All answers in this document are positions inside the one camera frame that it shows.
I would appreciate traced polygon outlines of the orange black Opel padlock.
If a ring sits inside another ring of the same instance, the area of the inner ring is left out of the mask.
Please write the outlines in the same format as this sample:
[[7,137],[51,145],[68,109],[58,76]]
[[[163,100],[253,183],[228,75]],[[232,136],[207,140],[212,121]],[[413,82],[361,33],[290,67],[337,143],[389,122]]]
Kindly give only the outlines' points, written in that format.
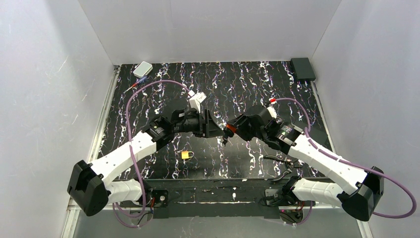
[[236,127],[231,124],[226,124],[225,128],[223,129],[224,135],[227,137],[233,137],[236,132]]

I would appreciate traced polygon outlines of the black head key bunch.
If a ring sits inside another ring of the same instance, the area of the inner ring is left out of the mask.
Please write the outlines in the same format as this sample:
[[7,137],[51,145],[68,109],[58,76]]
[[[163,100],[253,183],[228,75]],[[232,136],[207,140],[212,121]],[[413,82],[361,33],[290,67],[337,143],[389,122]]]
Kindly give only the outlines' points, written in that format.
[[227,135],[224,135],[223,137],[222,137],[222,145],[223,146],[226,146],[226,144],[227,144],[227,142],[228,142],[228,136]]

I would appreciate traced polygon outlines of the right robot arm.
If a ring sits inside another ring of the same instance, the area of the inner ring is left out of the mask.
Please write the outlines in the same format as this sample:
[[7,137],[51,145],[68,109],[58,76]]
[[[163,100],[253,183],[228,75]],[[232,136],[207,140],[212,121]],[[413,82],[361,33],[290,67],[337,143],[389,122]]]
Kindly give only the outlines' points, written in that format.
[[383,195],[384,178],[377,167],[360,169],[313,141],[307,129],[289,122],[278,123],[273,107],[253,106],[230,120],[226,135],[245,141],[257,138],[269,148],[303,161],[330,182],[292,178],[283,193],[301,201],[318,201],[341,207],[347,214],[367,222]]

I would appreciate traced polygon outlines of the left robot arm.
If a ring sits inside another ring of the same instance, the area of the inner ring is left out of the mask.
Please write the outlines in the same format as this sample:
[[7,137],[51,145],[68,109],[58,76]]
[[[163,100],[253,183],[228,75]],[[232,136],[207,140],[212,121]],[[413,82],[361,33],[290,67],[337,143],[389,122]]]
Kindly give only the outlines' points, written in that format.
[[115,202],[140,201],[147,192],[143,181],[115,181],[126,169],[174,140],[177,133],[193,133],[198,138],[223,135],[209,110],[176,110],[170,116],[158,115],[142,131],[109,154],[87,163],[77,162],[70,176],[67,192],[87,216],[93,216]]

